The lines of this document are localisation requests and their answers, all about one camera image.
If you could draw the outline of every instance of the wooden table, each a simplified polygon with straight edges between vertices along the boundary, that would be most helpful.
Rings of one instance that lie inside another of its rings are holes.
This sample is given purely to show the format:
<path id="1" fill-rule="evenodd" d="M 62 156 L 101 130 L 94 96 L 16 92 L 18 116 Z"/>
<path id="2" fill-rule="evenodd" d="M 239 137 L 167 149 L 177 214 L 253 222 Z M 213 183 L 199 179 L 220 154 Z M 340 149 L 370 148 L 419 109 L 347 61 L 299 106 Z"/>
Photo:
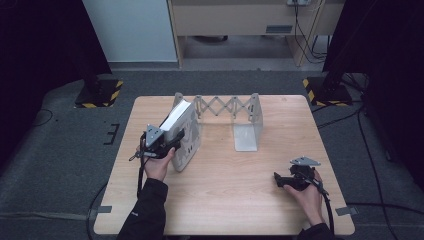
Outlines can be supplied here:
<path id="1" fill-rule="evenodd" d="M 204 115 L 202 143 L 194 158 L 181 173 L 169 165 L 165 178 L 169 186 L 166 235 L 298 234 L 307 218 L 295 200 L 277 187 L 273 173 L 289 176 L 289 161 L 303 155 L 321 162 L 317 170 L 330 194 L 336 234 L 354 232 L 350 215 L 338 216 L 334 210 L 346 204 L 306 98 L 259 98 L 264 127 L 257 152 L 234 150 L 229 114 Z M 146 125 L 159 126 L 173 100 L 173 96 L 136 99 L 101 203 L 112 210 L 98 214 L 94 225 L 97 234 L 117 234 L 133 208 L 140 162 L 128 159 L 134 155 Z M 325 204 L 323 213 L 327 213 Z"/>

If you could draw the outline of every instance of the yellow black hazard tape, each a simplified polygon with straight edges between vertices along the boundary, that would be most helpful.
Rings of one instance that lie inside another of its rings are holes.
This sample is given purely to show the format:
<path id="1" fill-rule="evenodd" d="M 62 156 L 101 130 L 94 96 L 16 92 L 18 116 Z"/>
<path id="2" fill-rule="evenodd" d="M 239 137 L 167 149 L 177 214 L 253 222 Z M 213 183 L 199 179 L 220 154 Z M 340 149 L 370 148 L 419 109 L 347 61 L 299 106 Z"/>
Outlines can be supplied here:
<path id="1" fill-rule="evenodd" d="M 314 91 L 313 91 L 311 85 L 309 84 L 308 79 L 303 79 L 303 86 L 306 89 L 306 92 L 307 92 L 308 97 L 309 97 L 309 101 L 314 106 L 315 105 L 317 105 L 317 106 L 349 106 L 351 104 L 350 101 L 340 101 L 340 100 L 322 101 L 322 100 L 317 100 L 316 95 L 314 94 Z"/>
<path id="2" fill-rule="evenodd" d="M 76 108 L 96 108 L 96 107 L 111 107 L 114 103 L 116 98 L 119 95 L 119 91 L 121 90 L 121 86 L 124 82 L 121 80 L 116 81 L 116 85 L 112 86 L 112 91 L 110 94 L 110 99 L 103 102 L 81 102 L 81 103 L 75 103 Z"/>

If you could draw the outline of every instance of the white cabinet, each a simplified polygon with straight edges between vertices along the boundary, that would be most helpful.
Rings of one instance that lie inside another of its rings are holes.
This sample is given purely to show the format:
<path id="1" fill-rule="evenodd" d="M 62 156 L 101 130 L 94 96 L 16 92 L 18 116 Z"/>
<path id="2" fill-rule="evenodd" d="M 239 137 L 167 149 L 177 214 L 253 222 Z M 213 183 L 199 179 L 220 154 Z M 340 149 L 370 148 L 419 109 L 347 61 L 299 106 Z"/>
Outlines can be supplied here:
<path id="1" fill-rule="evenodd" d="M 83 0 L 108 62 L 177 62 L 166 0 Z"/>

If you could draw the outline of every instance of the person's arm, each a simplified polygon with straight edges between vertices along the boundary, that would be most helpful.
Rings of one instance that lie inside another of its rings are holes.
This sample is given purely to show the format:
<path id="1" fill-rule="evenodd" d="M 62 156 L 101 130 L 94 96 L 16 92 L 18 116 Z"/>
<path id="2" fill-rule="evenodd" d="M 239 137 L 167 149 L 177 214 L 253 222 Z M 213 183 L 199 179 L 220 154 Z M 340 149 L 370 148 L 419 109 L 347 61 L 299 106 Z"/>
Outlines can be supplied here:
<path id="1" fill-rule="evenodd" d="M 322 181 L 321 176 L 316 170 L 315 179 Z M 322 217 L 322 195 L 313 184 L 310 184 L 303 191 L 297 191 L 289 185 L 284 185 L 283 188 L 296 199 L 311 225 L 307 230 L 302 229 L 297 237 L 298 240 L 335 239 Z"/>
<path id="2" fill-rule="evenodd" d="M 146 182 L 117 239 L 162 239 L 166 222 L 164 204 L 168 194 L 168 186 L 163 180 L 174 153 L 175 149 L 172 148 L 164 159 L 149 159 L 146 162 Z"/>

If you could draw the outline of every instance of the black curtain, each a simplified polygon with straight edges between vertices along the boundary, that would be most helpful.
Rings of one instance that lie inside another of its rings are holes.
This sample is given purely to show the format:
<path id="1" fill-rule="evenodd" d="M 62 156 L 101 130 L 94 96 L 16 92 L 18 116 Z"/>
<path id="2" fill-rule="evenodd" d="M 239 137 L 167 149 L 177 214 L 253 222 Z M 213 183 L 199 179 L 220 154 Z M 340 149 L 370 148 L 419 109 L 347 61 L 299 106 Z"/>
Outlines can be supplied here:
<path id="1" fill-rule="evenodd" d="M 424 190 L 417 157 L 424 143 L 423 12 L 422 0 L 346 0 L 323 70 L 369 76 L 368 116 L 390 160 L 403 163 Z"/>
<path id="2" fill-rule="evenodd" d="M 1 169 L 48 91 L 102 73 L 111 70 L 81 0 L 0 1 Z"/>

